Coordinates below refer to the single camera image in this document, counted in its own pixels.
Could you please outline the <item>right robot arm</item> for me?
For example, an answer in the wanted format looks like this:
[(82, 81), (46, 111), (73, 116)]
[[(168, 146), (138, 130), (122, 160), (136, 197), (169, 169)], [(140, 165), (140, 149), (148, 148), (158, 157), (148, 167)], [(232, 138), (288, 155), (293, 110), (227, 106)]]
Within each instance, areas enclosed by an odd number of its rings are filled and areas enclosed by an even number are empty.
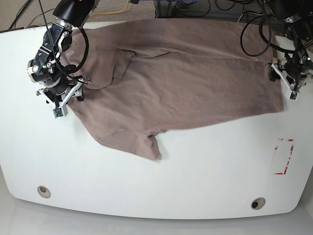
[[(34, 83), (42, 83), (47, 92), (45, 95), (56, 105), (61, 102), (61, 96), (69, 87), (83, 84), (79, 77), (71, 77), (82, 68), (87, 60), (89, 41), (83, 25), (98, 5), (97, 0), (62, 0), (54, 9), (52, 15), (57, 21), (46, 28), (43, 43), (33, 60), (28, 63), (28, 74)], [(85, 40), (85, 51), (79, 65), (63, 66), (60, 62), (61, 53), (68, 50), (72, 44), (72, 29), (76, 27)]]

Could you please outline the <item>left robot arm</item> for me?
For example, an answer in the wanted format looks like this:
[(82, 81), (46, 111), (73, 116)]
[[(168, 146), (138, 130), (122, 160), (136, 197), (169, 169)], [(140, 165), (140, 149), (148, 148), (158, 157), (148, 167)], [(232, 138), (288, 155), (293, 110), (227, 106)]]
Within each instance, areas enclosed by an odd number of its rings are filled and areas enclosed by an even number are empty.
[(313, 2), (311, 0), (267, 0), (275, 19), (284, 22), (286, 37), (293, 42), (294, 52), (285, 52), (287, 80), (296, 90), (305, 74), (313, 68), (304, 43), (313, 39)]

